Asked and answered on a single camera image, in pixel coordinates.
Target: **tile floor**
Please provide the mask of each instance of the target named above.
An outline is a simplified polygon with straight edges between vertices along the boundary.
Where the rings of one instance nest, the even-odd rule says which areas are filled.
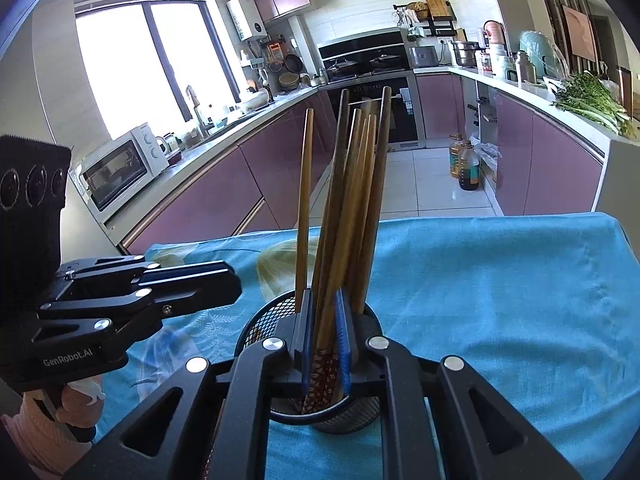
[[[310,225],[322,222],[329,179],[309,213]],[[464,191],[449,175],[449,150],[430,148],[391,152],[386,159],[381,220],[416,216],[495,216],[484,190]]]

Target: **white countertop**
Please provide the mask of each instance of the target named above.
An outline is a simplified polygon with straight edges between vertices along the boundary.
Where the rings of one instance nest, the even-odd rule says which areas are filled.
[[[435,66],[432,68],[416,68],[415,75],[449,72],[464,77],[475,79],[485,85],[492,86],[507,94],[510,94],[523,102],[526,102],[544,112],[546,115],[553,117],[559,123],[565,124],[568,128],[579,134],[585,140],[588,140],[594,146],[601,149],[605,156],[609,153],[609,145],[613,142],[628,142],[640,145],[636,140],[628,140],[607,130],[603,126],[596,124],[588,119],[582,118],[570,112],[565,112],[553,106],[554,95],[546,88],[523,83],[522,85],[513,81],[505,81],[492,75],[478,73],[478,70],[472,68],[459,68],[455,66]]]
[[[215,158],[217,154],[233,144],[239,144],[244,136],[287,108],[311,97],[316,92],[318,92],[317,88],[306,88],[283,96],[275,96],[274,104],[269,108],[265,108],[261,113],[244,123],[238,124],[238,126],[230,129],[217,139],[184,152],[180,162],[164,170],[145,189],[140,191],[132,200],[129,200],[122,209],[106,221],[107,236],[114,244],[119,244],[162,199],[211,159]]]

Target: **window frame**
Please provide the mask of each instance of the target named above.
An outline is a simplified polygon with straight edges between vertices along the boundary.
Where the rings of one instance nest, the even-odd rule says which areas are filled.
[[[151,39],[156,49],[156,54],[158,54],[160,65],[162,66],[162,70],[164,71],[164,76],[169,83],[169,87],[172,94],[174,95],[175,102],[180,109],[182,118],[184,119],[184,122],[187,123],[188,121],[191,121],[193,119],[193,115],[189,110],[184,95],[180,91],[180,85],[178,85],[178,81],[175,78],[174,68],[171,66],[171,62],[169,62],[169,58],[164,49],[164,45],[162,44],[160,33],[158,32],[156,19],[154,18],[151,9],[153,5],[166,4],[196,4],[198,6],[198,8],[200,9],[200,14],[202,16],[202,21],[204,22],[205,28],[207,29],[207,32],[209,34],[209,39],[211,40],[211,44],[214,51],[216,52],[216,55],[218,56],[218,61],[220,63],[220,66],[222,67],[222,72],[224,73],[226,82],[229,85],[229,89],[231,90],[231,95],[233,96],[236,103],[241,102],[238,82],[236,81],[236,78],[233,74],[229,60],[222,47],[222,42],[220,41],[220,37],[213,23],[213,19],[209,13],[209,9],[207,8],[207,0],[119,0],[118,2],[112,1],[111,3],[109,3],[109,0],[92,0],[89,3],[76,4],[76,19],[82,16],[87,16],[89,14],[97,14],[98,12],[103,12],[104,10],[116,9],[118,7],[141,6],[143,14],[145,16],[146,26],[149,29]]]

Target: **camera lens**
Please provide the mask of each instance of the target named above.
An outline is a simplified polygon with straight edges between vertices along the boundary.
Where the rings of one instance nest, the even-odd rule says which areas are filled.
[[[65,192],[65,176],[62,170],[57,170],[51,179],[51,192],[54,197],[59,197]]]
[[[9,170],[2,177],[0,182],[0,204],[4,209],[12,208],[18,201],[20,191],[20,181],[15,170]]]
[[[27,201],[30,205],[38,205],[44,198],[47,189],[47,171],[43,166],[34,167],[27,177]]]

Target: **oven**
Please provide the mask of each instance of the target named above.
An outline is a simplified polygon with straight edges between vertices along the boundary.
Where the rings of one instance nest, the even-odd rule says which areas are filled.
[[[380,116],[382,89],[385,86],[391,87],[392,96],[389,149],[396,151],[424,148],[426,140],[422,110],[420,103],[413,99],[417,98],[418,87],[411,71],[388,72],[329,84],[326,88],[336,119],[343,88],[349,90],[350,110],[366,107],[370,113]]]
[[[104,223],[168,166],[145,123],[91,152],[72,176],[89,211]]]

